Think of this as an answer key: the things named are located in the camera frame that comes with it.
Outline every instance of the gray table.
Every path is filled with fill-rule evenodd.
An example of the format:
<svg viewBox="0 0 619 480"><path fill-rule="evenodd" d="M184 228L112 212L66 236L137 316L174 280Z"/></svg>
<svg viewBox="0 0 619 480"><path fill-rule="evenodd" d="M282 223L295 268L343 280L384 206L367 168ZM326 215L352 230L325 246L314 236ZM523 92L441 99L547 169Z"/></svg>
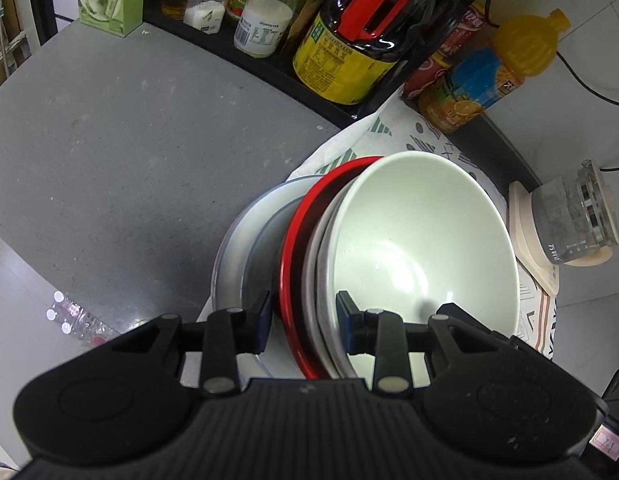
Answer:
<svg viewBox="0 0 619 480"><path fill-rule="evenodd" d="M193 320L232 220L336 131L155 27L74 23L0 88L0 236L119 331Z"/></svg>

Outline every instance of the stack of bowls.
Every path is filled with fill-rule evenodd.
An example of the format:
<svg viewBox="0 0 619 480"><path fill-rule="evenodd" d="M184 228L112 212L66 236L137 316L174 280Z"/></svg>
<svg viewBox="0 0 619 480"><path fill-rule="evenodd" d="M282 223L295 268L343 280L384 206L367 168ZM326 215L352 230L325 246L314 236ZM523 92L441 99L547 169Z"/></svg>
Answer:
<svg viewBox="0 0 619 480"><path fill-rule="evenodd" d="M277 290L280 320L258 366L275 377L371 381L373 357L350 356L336 294L425 323L454 302L506 336L519 282L502 219L483 189L438 155L403 152L347 162L256 200L225 236L214 266L215 309L248 308ZM411 355L414 385L429 383Z"/></svg>

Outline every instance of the red can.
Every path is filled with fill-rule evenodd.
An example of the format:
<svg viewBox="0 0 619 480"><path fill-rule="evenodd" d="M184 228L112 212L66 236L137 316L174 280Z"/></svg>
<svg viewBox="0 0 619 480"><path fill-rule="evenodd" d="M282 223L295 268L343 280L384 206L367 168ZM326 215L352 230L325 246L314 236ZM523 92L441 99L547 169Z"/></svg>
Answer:
<svg viewBox="0 0 619 480"><path fill-rule="evenodd" d="M456 54L486 23L485 7L481 2L474 2L469 6L469 9L465 12L459 24L456 25L456 28L441 45L439 48L440 53L448 57Z"/></svg>
<svg viewBox="0 0 619 480"><path fill-rule="evenodd" d="M445 57L435 52L414 72L403 87L403 97L413 99L451 67Z"/></svg>

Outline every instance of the dish towel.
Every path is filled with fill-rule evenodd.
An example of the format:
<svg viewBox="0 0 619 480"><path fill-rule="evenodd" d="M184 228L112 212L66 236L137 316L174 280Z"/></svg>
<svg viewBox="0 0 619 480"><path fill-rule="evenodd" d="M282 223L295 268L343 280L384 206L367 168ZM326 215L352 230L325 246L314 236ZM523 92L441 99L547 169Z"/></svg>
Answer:
<svg viewBox="0 0 619 480"><path fill-rule="evenodd" d="M507 224L507 200L478 166L442 133L430 126L395 92L380 110L357 121L318 148L288 180L324 174L340 164L370 155L391 155L407 150L444 156L467 171L489 195ZM515 335L548 358L554 353L556 298L548 296L519 264L521 312Z"/></svg>

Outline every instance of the orange juice bottle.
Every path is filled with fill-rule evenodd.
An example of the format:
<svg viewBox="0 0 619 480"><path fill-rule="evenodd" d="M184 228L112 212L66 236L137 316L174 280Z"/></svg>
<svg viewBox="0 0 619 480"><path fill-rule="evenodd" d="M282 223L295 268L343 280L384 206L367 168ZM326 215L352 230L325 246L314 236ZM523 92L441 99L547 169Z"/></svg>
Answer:
<svg viewBox="0 0 619 480"><path fill-rule="evenodd" d="M539 75L556 56L558 35L570 27L560 9L547 18L517 16L505 22L488 46L425 88L418 97L421 114L443 133L452 133Z"/></svg>

